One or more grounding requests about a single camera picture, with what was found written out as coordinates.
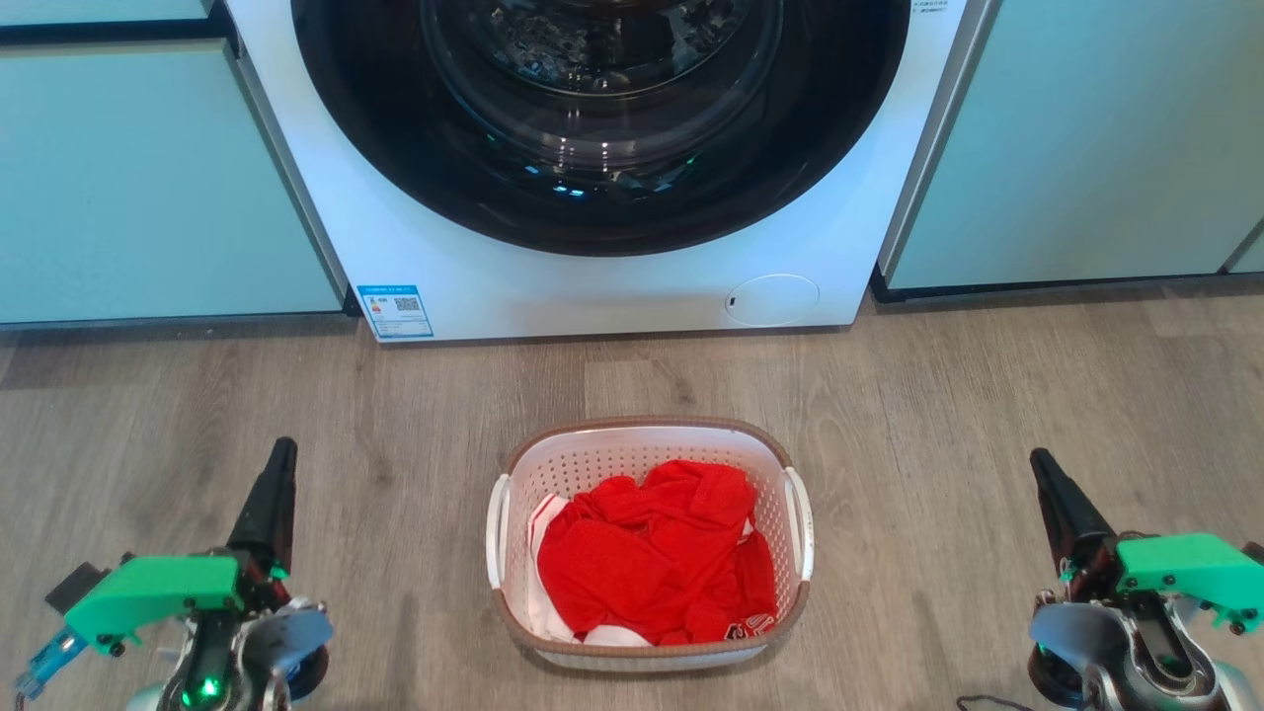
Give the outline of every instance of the cabinet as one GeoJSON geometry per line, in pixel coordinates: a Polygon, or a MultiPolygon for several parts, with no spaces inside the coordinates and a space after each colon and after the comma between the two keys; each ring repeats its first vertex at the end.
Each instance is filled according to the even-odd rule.
{"type": "Polygon", "coordinates": [[[4,0],[0,27],[205,18],[211,0],[4,0]]]}
{"type": "Polygon", "coordinates": [[[1264,3],[990,4],[887,286],[1220,269],[1264,213],[1264,3]]]}
{"type": "Polygon", "coordinates": [[[0,323],[340,309],[225,40],[0,49],[0,323]]]}

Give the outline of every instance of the laminate flooring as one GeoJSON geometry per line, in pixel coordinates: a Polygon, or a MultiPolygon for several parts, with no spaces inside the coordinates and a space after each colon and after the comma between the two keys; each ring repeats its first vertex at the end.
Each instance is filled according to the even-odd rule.
{"type": "MultiPolygon", "coordinates": [[[[81,560],[222,543],[291,435],[291,590],[337,630],[311,711],[1049,708],[1025,673],[1034,593],[1055,582],[1031,448],[1119,529],[1264,540],[1264,297],[1102,296],[866,305],[828,333],[420,348],[324,319],[0,334],[0,667],[16,676],[59,629],[43,596],[81,560]],[[555,673],[493,609],[484,516],[509,452],[640,414],[753,423],[806,481],[808,611],[742,667],[555,673]]],[[[1196,629],[1264,679],[1264,641],[1196,629]]],[[[153,646],[85,654],[30,708],[123,708],[166,671],[153,646]]]]}

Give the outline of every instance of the clothes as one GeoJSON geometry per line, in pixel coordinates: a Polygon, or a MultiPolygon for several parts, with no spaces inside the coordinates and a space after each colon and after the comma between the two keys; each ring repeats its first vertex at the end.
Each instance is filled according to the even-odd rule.
{"type": "MultiPolygon", "coordinates": [[[[535,512],[531,514],[531,519],[527,521],[527,540],[531,543],[532,563],[535,563],[540,555],[540,543],[545,538],[549,522],[552,521],[568,504],[570,504],[569,498],[549,495],[540,502],[540,506],[536,507],[535,512]]],[[[557,614],[557,609],[554,607],[552,601],[549,600],[549,593],[545,592],[545,587],[540,582],[540,573],[536,564],[531,566],[531,572],[527,579],[527,620],[530,622],[528,626],[531,633],[538,638],[573,644],[579,644],[581,641],[575,638],[575,633],[566,626],[566,622],[562,621],[561,616],[557,614]]],[[[600,625],[594,628],[584,636],[583,644],[602,646],[650,646],[650,643],[643,636],[627,628],[614,625],[600,625]]]]}
{"type": "Polygon", "coordinates": [[[724,464],[667,462],[641,487],[607,479],[549,524],[540,581],[576,635],[600,625],[652,644],[758,634],[777,606],[767,541],[750,526],[755,501],[746,473],[724,464]]]}

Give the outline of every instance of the white plastic basket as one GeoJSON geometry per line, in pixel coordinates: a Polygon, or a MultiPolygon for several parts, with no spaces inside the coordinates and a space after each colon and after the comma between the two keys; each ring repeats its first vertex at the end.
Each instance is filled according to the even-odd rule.
{"type": "Polygon", "coordinates": [[[736,420],[631,417],[581,423],[527,440],[492,488],[487,511],[487,576],[514,640],[574,669],[676,672],[744,662],[786,634],[808,601],[813,566],[811,507],[785,450],[762,430],[736,420]],[[743,640],[680,646],[594,646],[547,640],[527,624],[531,552],[527,519],[550,493],[574,497],[603,479],[638,482],[669,459],[738,467],[758,491],[755,517],[776,573],[776,626],[743,640]]]}

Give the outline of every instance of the front-load washing machine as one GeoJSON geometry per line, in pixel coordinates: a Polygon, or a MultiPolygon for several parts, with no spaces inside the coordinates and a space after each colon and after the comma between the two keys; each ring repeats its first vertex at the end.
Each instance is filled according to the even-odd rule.
{"type": "Polygon", "coordinates": [[[229,0],[382,342],[849,324],[966,0],[229,0]]]}

